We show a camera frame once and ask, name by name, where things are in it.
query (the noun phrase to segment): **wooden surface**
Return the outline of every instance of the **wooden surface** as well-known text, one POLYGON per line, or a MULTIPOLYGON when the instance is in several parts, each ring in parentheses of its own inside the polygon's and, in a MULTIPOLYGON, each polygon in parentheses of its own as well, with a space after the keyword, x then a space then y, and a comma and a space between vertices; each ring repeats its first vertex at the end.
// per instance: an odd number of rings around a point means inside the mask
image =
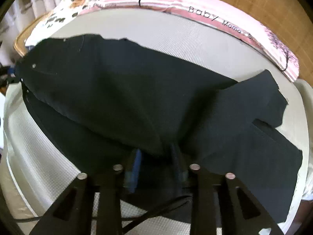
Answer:
POLYGON ((222 0, 269 27, 299 58, 300 77, 313 86, 313 24, 298 0, 222 0))

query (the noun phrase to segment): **white mattress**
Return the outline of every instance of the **white mattress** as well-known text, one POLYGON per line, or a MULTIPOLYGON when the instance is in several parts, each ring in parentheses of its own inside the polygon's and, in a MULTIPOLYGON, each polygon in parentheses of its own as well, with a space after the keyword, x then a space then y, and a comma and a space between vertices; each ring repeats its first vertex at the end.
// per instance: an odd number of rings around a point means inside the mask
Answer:
MULTIPOLYGON (((268 69, 288 100, 283 124, 277 130, 303 151, 290 211, 286 222, 279 224, 283 232, 287 232, 305 185, 308 128, 298 90, 266 57, 216 29, 144 9, 108 9, 85 14, 64 26, 53 37, 67 38, 85 33, 114 39, 126 37, 142 46, 193 62, 237 81, 268 69)), ((29 115, 22 101, 20 85, 12 85, 8 89, 4 119, 5 146, 0 164, 0 171, 4 172, 0 172, 0 183, 8 206, 15 218, 41 216, 79 170, 51 144, 29 115)), ((140 210, 129 204, 122 206, 125 215, 137 211, 140 210)), ((34 222, 23 224, 23 231, 29 233, 33 226, 34 222)), ((189 224, 158 217, 147 220, 129 234, 189 234, 189 228, 189 224)))

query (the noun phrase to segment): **pink fabric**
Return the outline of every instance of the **pink fabric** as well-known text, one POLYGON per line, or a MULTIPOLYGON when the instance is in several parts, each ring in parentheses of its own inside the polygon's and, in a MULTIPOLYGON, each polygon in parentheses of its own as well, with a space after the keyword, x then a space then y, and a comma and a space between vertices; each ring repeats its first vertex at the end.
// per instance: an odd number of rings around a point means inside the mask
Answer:
POLYGON ((299 75, 297 57, 274 35, 243 11, 220 0, 99 0, 101 9, 116 7, 145 8, 180 15, 217 28, 264 52, 290 81, 299 75))

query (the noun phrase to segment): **black cloth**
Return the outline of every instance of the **black cloth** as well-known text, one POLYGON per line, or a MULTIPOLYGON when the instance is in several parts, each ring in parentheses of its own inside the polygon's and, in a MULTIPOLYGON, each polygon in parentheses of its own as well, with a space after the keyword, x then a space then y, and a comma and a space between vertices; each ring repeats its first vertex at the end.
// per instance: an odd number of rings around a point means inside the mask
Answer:
MULTIPOLYGON (((127 202, 148 210, 188 194, 173 186, 177 143, 209 171, 236 174, 276 222, 286 220, 302 152, 275 129, 287 101, 269 71, 238 83, 127 39, 82 35, 43 40, 16 74, 29 113, 82 172, 142 150, 127 202)), ((190 208, 168 217, 190 222, 190 208)))

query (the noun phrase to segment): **white curtain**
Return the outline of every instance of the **white curtain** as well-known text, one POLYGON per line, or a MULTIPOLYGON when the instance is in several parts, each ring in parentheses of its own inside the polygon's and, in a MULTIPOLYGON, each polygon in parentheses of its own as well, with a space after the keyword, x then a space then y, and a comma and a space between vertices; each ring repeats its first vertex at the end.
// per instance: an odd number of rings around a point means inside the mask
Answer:
POLYGON ((61 0, 15 0, 0 22, 0 63, 11 65, 19 55, 13 43, 35 18, 51 11, 61 0))

